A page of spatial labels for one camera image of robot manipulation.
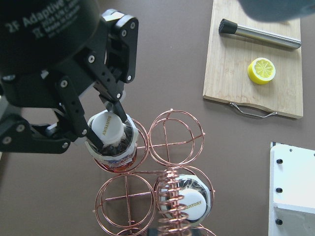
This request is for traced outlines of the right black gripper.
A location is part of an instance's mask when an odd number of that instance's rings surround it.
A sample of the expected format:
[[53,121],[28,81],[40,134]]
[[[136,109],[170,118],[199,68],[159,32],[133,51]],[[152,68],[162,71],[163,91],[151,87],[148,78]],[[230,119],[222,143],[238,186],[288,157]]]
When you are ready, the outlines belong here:
[[[94,82],[106,109],[127,120],[121,100],[135,78],[138,27],[115,9],[100,17],[95,0],[1,1],[1,152],[61,154],[79,139],[101,149],[78,94]],[[88,76],[66,65],[74,55]],[[31,124],[21,108],[50,108],[58,121]]]

